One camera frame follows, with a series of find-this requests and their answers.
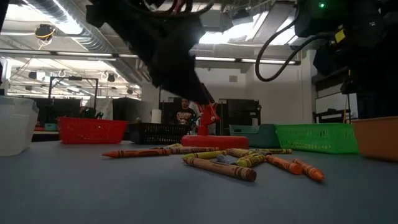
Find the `red plastic basket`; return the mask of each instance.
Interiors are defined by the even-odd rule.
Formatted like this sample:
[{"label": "red plastic basket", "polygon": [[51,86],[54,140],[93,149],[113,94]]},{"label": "red plastic basket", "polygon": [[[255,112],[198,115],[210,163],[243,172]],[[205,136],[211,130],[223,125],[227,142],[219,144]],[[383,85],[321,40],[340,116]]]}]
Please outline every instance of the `red plastic basket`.
[{"label": "red plastic basket", "polygon": [[126,126],[127,121],[58,118],[63,144],[119,144]]}]

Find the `t-shirt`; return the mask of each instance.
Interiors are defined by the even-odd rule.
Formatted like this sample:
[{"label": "t-shirt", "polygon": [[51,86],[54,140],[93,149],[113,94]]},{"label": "t-shirt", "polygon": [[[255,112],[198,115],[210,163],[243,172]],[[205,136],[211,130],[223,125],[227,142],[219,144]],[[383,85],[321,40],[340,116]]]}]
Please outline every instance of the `t-shirt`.
[{"label": "t-shirt", "polygon": [[179,109],[177,110],[176,113],[173,114],[172,119],[174,120],[175,124],[184,124],[184,125],[190,125],[189,121],[193,118],[193,116],[196,116],[196,113],[194,112],[193,109],[187,108],[187,109]]}]

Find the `paper towel roll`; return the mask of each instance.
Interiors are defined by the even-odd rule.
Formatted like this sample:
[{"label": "paper towel roll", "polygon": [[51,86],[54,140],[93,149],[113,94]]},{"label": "paper towel roll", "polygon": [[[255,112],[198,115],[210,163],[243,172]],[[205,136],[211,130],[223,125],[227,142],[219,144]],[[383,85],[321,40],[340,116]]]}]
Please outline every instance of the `paper towel roll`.
[{"label": "paper towel roll", "polygon": [[154,124],[160,124],[162,122],[162,110],[152,110],[152,122]]}]

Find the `green basket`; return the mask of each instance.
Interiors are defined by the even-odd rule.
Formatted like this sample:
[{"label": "green basket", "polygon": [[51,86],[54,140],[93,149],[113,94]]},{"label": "green basket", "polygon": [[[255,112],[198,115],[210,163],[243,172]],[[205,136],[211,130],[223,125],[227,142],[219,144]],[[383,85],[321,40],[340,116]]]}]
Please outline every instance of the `green basket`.
[{"label": "green basket", "polygon": [[331,154],[359,153],[352,124],[276,125],[280,147]]},{"label": "green basket", "polygon": [[247,137],[250,147],[280,148],[273,124],[262,124],[260,126],[230,125],[229,132],[232,136]]}]

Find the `red toy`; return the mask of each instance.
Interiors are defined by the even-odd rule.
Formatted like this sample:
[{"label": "red toy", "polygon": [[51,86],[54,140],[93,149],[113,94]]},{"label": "red toy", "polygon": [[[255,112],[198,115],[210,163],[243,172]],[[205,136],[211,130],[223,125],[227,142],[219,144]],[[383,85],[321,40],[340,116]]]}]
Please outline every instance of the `red toy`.
[{"label": "red toy", "polygon": [[[206,87],[202,84],[205,92],[208,94]],[[220,120],[216,113],[216,103],[210,100],[208,105],[198,105],[200,110],[200,125],[198,127],[198,135],[186,135],[182,138],[183,146],[198,147],[219,147],[222,150],[230,148],[249,149],[249,140],[246,137],[239,136],[209,136],[208,126]]]}]

